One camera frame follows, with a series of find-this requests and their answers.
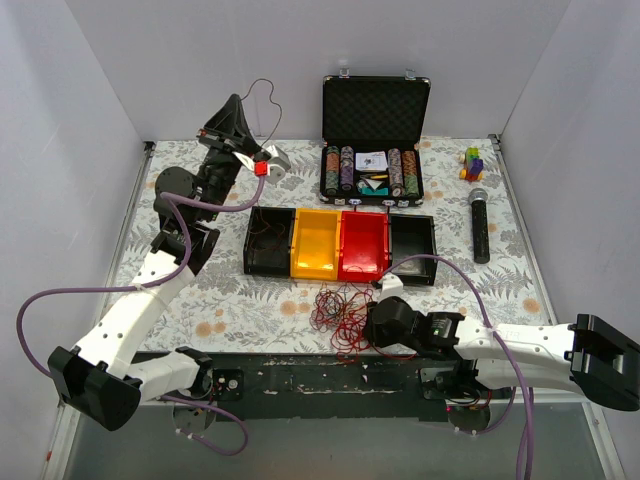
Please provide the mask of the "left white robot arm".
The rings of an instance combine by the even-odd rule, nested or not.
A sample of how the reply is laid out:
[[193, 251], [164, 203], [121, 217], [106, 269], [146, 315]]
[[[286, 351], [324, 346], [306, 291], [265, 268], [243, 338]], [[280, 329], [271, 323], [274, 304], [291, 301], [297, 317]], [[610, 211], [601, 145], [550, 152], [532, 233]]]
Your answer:
[[212, 361], [193, 348], [134, 360], [149, 331], [211, 257], [220, 233], [206, 224], [234, 210], [225, 200], [240, 169], [269, 157], [251, 136], [237, 94], [204, 125], [198, 140], [208, 151], [196, 173], [170, 167], [155, 181], [160, 231], [137, 277], [72, 349], [58, 347], [47, 361], [61, 400], [108, 431], [121, 428], [149, 399], [182, 391], [200, 400], [212, 390]]

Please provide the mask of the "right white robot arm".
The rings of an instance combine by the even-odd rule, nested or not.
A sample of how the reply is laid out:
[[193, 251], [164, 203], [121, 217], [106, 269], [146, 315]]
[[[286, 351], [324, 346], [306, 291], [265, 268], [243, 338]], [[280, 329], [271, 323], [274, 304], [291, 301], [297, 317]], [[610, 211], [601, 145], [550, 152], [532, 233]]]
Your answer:
[[580, 314], [572, 324], [490, 329], [460, 313], [422, 314], [390, 297], [368, 305], [363, 335], [375, 347], [402, 345], [422, 357], [462, 363], [452, 383], [464, 397], [524, 381], [613, 410], [639, 408], [639, 345], [596, 315]]

